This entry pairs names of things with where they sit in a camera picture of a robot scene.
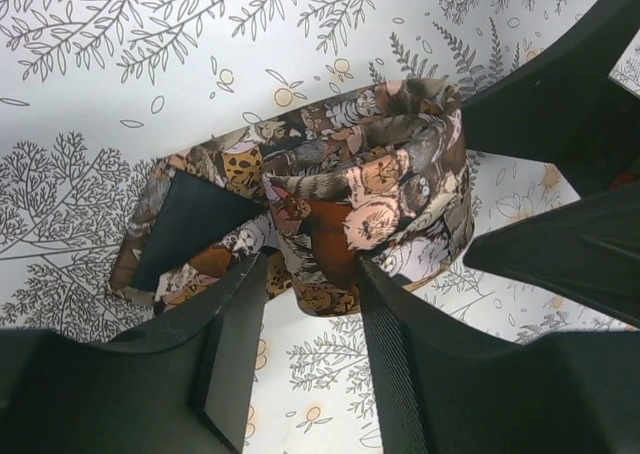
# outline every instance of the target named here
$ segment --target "tablecloth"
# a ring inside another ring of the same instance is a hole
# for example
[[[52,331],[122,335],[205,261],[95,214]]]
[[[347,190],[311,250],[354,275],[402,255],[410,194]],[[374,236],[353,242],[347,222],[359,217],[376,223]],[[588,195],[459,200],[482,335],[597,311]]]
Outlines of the tablecloth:
[[[0,325],[88,341],[149,318],[104,285],[152,158],[383,80],[469,97],[595,1],[0,0]],[[640,39],[612,76],[640,93]],[[553,166],[469,158],[476,234],[577,199]],[[626,327],[460,261],[416,295],[520,342]],[[245,452],[382,452],[357,316],[268,303]]]

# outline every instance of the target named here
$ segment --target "red object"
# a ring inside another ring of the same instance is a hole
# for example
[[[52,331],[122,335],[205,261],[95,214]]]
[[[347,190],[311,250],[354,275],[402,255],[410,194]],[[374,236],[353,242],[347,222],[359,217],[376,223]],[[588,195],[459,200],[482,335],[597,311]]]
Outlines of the red object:
[[[616,180],[611,183],[609,189],[615,189],[616,187],[623,186],[625,184],[631,184],[638,180],[638,175],[634,172],[623,172]]]

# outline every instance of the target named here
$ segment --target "brown patterned fabric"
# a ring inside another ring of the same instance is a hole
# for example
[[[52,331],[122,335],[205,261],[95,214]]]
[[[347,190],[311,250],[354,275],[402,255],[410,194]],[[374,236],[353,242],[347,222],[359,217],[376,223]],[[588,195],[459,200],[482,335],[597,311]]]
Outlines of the brown patterned fabric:
[[[170,156],[134,215],[112,290],[162,312],[261,250],[271,253],[267,297],[293,287],[311,315],[359,311],[357,254],[371,256],[407,289],[424,285],[472,236],[460,107],[460,95],[444,81],[389,82]],[[141,300],[129,284],[176,169],[264,212],[163,274],[157,291]]]

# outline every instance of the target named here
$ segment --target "bandana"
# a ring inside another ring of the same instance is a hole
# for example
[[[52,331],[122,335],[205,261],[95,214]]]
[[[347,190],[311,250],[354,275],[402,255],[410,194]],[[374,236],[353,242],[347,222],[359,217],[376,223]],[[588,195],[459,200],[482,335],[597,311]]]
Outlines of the bandana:
[[[358,255],[417,289],[473,233],[460,107],[445,81],[389,82],[159,161],[111,291],[159,314],[257,252],[267,297],[293,287],[314,316],[359,312]]]

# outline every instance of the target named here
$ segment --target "patterned cloth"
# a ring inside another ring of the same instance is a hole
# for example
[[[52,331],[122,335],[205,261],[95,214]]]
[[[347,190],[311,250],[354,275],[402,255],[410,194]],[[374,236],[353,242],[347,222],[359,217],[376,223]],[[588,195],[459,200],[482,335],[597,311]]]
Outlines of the patterned cloth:
[[[389,82],[162,160],[129,226],[112,291],[163,312],[258,251],[270,254],[268,298],[292,286],[310,315],[359,311],[357,253],[371,256],[408,290],[426,284],[473,233],[460,107],[460,95],[444,81]],[[164,273],[155,293],[141,292],[133,273],[176,170],[264,212]]]

